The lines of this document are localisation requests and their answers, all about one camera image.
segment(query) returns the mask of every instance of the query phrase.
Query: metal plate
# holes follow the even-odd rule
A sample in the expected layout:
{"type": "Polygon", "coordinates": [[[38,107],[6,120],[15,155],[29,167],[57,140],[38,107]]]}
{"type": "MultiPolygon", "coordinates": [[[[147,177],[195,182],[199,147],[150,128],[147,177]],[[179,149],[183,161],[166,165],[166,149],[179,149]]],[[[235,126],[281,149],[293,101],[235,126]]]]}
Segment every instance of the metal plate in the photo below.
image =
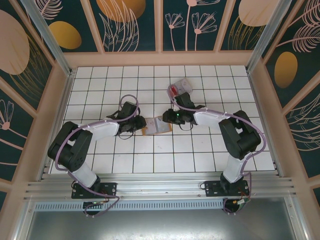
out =
{"type": "MultiPolygon", "coordinates": [[[[242,180],[239,183],[239,188],[246,195],[249,195],[248,182],[242,180]]],[[[204,182],[205,195],[207,197],[228,197],[228,196],[241,196],[241,191],[238,189],[231,190],[229,194],[226,194],[220,186],[220,181],[205,181],[204,182]]]]}
{"type": "MultiPolygon", "coordinates": [[[[117,184],[115,182],[102,182],[100,184],[100,193],[105,192],[108,195],[115,196],[117,193],[117,184]]],[[[102,199],[102,196],[95,195],[83,189],[78,183],[73,184],[72,199],[102,199]]]]}

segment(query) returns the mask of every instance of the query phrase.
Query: gray floor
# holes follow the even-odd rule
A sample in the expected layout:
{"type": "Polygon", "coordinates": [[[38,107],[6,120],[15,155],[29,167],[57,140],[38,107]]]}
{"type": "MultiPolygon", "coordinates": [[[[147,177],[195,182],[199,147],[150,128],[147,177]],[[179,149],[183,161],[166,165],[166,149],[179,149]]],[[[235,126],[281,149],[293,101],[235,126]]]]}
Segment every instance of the gray floor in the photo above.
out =
{"type": "Polygon", "coordinates": [[[221,209],[36,212],[28,240],[292,240],[282,199],[254,199],[236,216],[221,209]]]}

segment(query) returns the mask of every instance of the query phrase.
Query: dark teal wallpaper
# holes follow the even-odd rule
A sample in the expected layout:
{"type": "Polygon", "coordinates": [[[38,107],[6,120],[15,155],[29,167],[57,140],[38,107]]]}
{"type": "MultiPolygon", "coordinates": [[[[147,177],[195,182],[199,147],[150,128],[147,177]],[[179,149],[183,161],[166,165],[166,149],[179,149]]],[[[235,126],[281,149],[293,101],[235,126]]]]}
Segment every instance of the dark teal wallpaper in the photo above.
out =
{"type": "Polygon", "coordinates": [[[306,0],[266,62],[284,107],[320,70],[320,0],[306,0]]]}
{"type": "Polygon", "coordinates": [[[7,195],[6,192],[0,191],[0,212],[1,212],[2,206],[4,205],[6,195],[7,195]]]}
{"type": "Polygon", "coordinates": [[[9,1],[0,2],[0,78],[38,108],[52,65],[9,1]]]}
{"type": "Polygon", "coordinates": [[[314,188],[313,193],[320,207],[320,187],[314,188]]]}
{"type": "Polygon", "coordinates": [[[320,84],[286,115],[286,120],[308,177],[320,175],[320,84]]]}
{"type": "Polygon", "coordinates": [[[154,0],[90,0],[106,52],[156,50],[154,0]]]}
{"type": "Polygon", "coordinates": [[[97,52],[80,0],[35,0],[35,4],[64,53],[97,52]]]}
{"type": "Polygon", "coordinates": [[[33,120],[0,90],[0,179],[12,180],[33,120]]]}
{"type": "Polygon", "coordinates": [[[253,50],[278,0],[236,0],[221,49],[253,50]]]}
{"type": "Polygon", "coordinates": [[[226,0],[164,0],[163,50],[212,51],[225,6],[226,0]]]}
{"type": "Polygon", "coordinates": [[[291,13],[292,11],[292,8],[295,6],[295,4],[297,3],[297,0],[292,0],[291,4],[290,4],[290,7],[288,8],[288,10],[286,11],[281,23],[279,24],[277,30],[275,31],[275,33],[273,34],[272,38],[270,39],[270,42],[269,44],[266,46],[264,52],[262,53],[262,58],[265,58],[265,55],[267,54],[267,52],[269,51],[271,45],[273,44],[274,42],[274,39],[276,38],[276,36],[278,35],[280,29],[282,28],[282,26],[284,25],[285,21],[287,20],[288,18],[288,15],[291,13]]]}

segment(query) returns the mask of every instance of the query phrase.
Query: white tile floor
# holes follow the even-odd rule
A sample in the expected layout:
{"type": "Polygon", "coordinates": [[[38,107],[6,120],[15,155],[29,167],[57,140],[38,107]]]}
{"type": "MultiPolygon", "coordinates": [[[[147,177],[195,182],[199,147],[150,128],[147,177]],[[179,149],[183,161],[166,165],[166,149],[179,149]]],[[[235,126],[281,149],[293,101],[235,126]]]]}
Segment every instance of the white tile floor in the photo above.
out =
{"type": "MultiPolygon", "coordinates": [[[[263,131],[244,66],[79,67],[64,122],[103,119],[118,110],[120,97],[126,94],[137,96],[142,116],[160,116],[171,107],[168,85],[184,77],[192,85],[196,105],[229,113],[241,109],[263,131]]],[[[189,127],[182,131],[174,125],[172,132],[155,136],[142,136],[139,130],[127,140],[106,137],[91,143],[86,162],[97,174],[223,171],[228,153],[219,126],[189,127]]],[[[245,170],[274,170],[269,149],[249,161],[245,170]]],[[[50,173],[61,172],[53,167],[50,173]]]]}

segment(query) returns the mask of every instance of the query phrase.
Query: gold circle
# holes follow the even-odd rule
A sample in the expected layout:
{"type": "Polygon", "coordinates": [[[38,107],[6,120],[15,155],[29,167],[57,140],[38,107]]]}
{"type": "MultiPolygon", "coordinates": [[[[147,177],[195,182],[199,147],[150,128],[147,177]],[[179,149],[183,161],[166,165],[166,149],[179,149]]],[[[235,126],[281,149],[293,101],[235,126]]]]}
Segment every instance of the gold circle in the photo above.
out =
{"type": "Polygon", "coordinates": [[[146,9],[146,0],[96,0],[100,10],[109,19],[116,22],[129,22],[129,18],[125,18],[125,4],[127,10],[132,10],[136,19],[141,17],[146,9]]]}
{"type": "Polygon", "coordinates": [[[65,21],[55,21],[49,25],[55,40],[60,47],[65,49],[76,49],[81,45],[80,33],[74,26],[65,21]]]}
{"type": "Polygon", "coordinates": [[[278,2],[279,0],[241,0],[239,18],[250,27],[264,26],[269,22],[278,2]]]}
{"type": "Polygon", "coordinates": [[[274,80],[282,89],[288,87],[295,79],[298,70],[296,56],[288,51],[283,52],[275,63],[274,80]]]}
{"type": "Polygon", "coordinates": [[[28,35],[10,14],[0,10],[0,69],[11,75],[21,74],[30,56],[28,35]]]}

